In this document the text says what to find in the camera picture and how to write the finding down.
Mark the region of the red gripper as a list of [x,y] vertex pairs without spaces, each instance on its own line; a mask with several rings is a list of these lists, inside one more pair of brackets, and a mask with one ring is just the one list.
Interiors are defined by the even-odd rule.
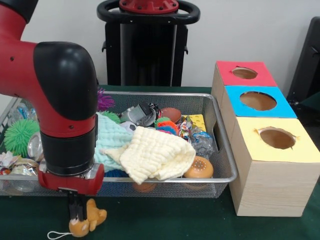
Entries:
[[47,189],[59,191],[73,191],[78,195],[75,200],[73,192],[68,192],[69,218],[77,217],[81,222],[87,219],[87,199],[85,195],[95,196],[103,184],[104,166],[94,163],[93,167],[84,174],[78,176],[57,176],[47,171],[45,163],[41,163],[38,169],[38,182]]

